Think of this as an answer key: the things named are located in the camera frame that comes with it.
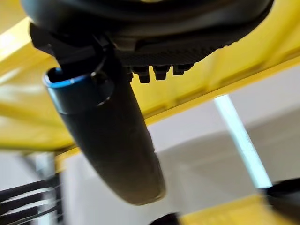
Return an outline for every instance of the fluorescent light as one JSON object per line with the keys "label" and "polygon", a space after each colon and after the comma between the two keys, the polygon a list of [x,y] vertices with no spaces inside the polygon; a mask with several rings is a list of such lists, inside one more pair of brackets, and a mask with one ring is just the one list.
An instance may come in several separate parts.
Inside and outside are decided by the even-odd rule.
{"label": "fluorescent light", "polygon": [[222,115],[239,154],[256,188],[269,188],[272,183],[259,158],[254,145],[236,112],[228,95],[215,98],[215,104]]}
{"label": "fluorescent light", "polygon": [[28,17],[0,35],[0,61],[30,43]]}

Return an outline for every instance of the yellow metal frame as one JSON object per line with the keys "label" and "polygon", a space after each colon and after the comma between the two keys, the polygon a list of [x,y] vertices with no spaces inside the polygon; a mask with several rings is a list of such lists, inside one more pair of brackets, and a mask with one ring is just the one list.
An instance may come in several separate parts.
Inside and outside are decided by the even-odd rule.
{"label": "yellow metal frame", "polygon": [[[151,72],[149,84],[140,84],[135,76],[131,84],[146,123],[298,65],[299,12],[299,0],[275,0],[270,15],[253,32],[183,76],[170,71],[165,81],[156,81]],[[14,37],[0,45],[0,147],[56,151],[74,144],[41,82],[42,74],[57,63],[31,46],[25,34],[28,23],[24,18],[0,35],[0,40]]]}
{"label": "yellow metal frame", "polygon": [[181,222],[184,225],[296,225],[271,210],[259,195],[184,215]]}

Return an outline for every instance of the white wall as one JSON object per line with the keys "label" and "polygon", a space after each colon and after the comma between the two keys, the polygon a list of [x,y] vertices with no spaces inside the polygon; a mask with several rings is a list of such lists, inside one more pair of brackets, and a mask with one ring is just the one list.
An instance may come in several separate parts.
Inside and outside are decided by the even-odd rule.
{"label": "white wall", "polygon": [[[300,176],[300,67],[230,94],[272,181]],[[70,225],[146,225],[255,193],[225,123],[207,102],[149,126],[167,196],[131,206],[112,193],[82,154],[67,159],[64,207]]]}
{"label": "white wall", "polygon": [[0,153],[0,191],[38,181],[17,153]]}

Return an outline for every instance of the black cylindrical light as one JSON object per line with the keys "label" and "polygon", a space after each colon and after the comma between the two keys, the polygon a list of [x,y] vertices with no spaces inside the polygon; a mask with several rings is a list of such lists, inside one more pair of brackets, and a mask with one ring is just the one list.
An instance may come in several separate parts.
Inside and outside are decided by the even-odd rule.
{"label": "black cylindrical light", "polygon": [[162,198],[163,175],[128,79],[100,81],[82,75],[60,81],[59,73],[50,69],[45,84],[75,142],[103,181],[131,204]]}

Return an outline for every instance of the blue ring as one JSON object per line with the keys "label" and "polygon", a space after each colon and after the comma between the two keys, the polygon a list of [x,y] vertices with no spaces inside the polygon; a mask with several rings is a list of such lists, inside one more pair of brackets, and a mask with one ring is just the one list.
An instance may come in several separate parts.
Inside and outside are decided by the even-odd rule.
{"label": "blue ring", "polygon": [[90,77],[89,75],[82,75],[82,76],[78,76],[78,77],[75,77],[75,78],[71,78],[69,80],[52,83],[51,81],[49,81],[49,78],[46,75],[44,77],[44,83],[48,88],[57,89],[57,88],[64,88],[64,87],[70,86],[74,83],[78,83],[80,81],[83,81],[83,80],[85,80],[89,77]]}

